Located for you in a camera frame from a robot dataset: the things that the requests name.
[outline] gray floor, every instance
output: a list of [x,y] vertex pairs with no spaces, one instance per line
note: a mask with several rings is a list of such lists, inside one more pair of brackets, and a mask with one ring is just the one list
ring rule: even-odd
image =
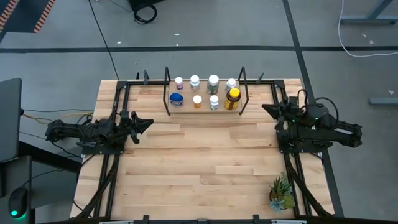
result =
[[[128,6],[125,0],[114,1]],[[365,14],[376,2],[346,0],[345,14]],[[289,3],[302,46],[339,46],[341,1]],[[159,16],[155,22],[146,26],[134,23],[128,12],[108,0],[93,1],[93,7],[110,47],[293,45],[282,0],[166,0],[157,5]],[[386,13],[398,16],[398,1]],[[398,25],[344,25],[341,35],[350,46],[398,45]],[[87,1],[57,0],[38,34],[7,33],[0,43],[0,48],[51,47],[104,47]],[[336,145],[330,150],[346,217],[398,220],[398,109],[368,105],[370,96],[390,96],[389,90],[398,94],[398,55],[303,55],[315,96],[331,98],[339,107],[341,119],[363,126],[363,146],[350,149]],[[262,72],[264,78],[301,78],[295,52],[120,52],[113,53],[113,58],[121,78],[134,78],[143,69],[151,78],[161,78],[165,66],[175,77],[215,73],[226,78],[236,76],[242,65],[250,78]],[[0,68],[0,80],[22,78],[22,107],[38,110],[93,109],[100,80],[115,78],[107,53],[0,54]],[[55,119],[63,113],[32,114]],[[42,136],[45,126],[22,118],[21,130]],[[59,152],[41,139],[24,135],[21,138]],[[63,145],[73,147],[73,142]],[[50,169],[35,164],[34,172]],[[76,176],[61,172],[40,178],[33,181],[34,203],[43,205],[40,198],[51,198],[54,203],[38,209],[38,221],[66,219],[72,207]]]

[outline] small plant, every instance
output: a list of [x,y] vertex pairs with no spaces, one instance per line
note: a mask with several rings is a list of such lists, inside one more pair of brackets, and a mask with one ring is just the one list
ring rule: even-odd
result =
[[282,177],[276,178],[270,188],[269,205],[275,212],[294,207],[292,186],[287,181],[286,175],[282,174]]

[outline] wooden tray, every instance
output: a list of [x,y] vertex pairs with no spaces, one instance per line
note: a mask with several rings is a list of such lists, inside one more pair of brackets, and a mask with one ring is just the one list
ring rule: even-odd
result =
[[[184,80],[184,88],[178,90],[175,81],[170,82],[169,86],[169,97],[172,93],[179,93],[184,97],[183,107],[175,107],[170,105],[170,98],[167,99],[167,105],[169,107],[170,113],[239,113],[242,110],[242,99],[239,101],[238,108],[236,110],[227,110],[224,107],[224,102],[226,99],[226,82],[228,80],[220,80],[220,85],[218,87],[218,109],[212,110],[210,108],[210,94],[207,93],[207,80],[200,80],[200,89],[198,91],[192,91],[189,80]],[[236,88],[240,90],[239,82],[236,81]],[[195,108],[193,106],[192,98],[196,95],[201,96],[202,102],[200,108]]]

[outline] white cable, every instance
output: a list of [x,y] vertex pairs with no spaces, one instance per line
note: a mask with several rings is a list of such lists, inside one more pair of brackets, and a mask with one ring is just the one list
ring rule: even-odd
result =
[[352,57],[373,57],[373,56],[385,56],[385,55],[394,55],[394,54],[398,54],[398,52],[392,52],[392,53],[387,53],[387,54],[371,54],[371,55],[354,55],[348,52],[348,50],[344,47],[343,42],[341,41],[341,35],[340,35],[340,24],[341,24],[341,17],[343,15],[343,11],[344,11],[344,0],[341,0],[341,13],[340,13],[340,17],[338,19],[338,39],[340,40],[340,45],[342,46],[342,48],[344,49],[344,51],[352,56]]

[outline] wooden tabletop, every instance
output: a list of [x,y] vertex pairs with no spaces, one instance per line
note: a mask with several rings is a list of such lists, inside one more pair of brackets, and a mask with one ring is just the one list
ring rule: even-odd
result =
[[[116,82],[101,82],[94,119],[107,118],[111,113]],[[297,96],[302,88],[299,79],[286,79],[285,85],[289,96]],[[269,207],[269,185],[286,172],[275,121],[261,108],[263,103],[272,103],[271,89],[267,85],[248,88],[250,101],[242,116],[167,116],[163,86],[132,86],[128,110],[155,123],[139,135],[140,144],[133,144],[130,138],[126,142],[112,219],[141,220],[143,215],[151,220],[252,219],[254,214],[260,218],[293,218],[292,210],[275,213]],[[119,109],[123,96],[121,93]],[[81,169],[75,194],[75,202],[81,207],[98,188],[102,160],[103,156],[97,155]],[[325,210],[333,213],[321,160],[311,154],[301,154],[301,160],[308,189]],[[300,213],[304,214],[301,193],[296,189]],[[71,217],[79,212],[73,206]]]

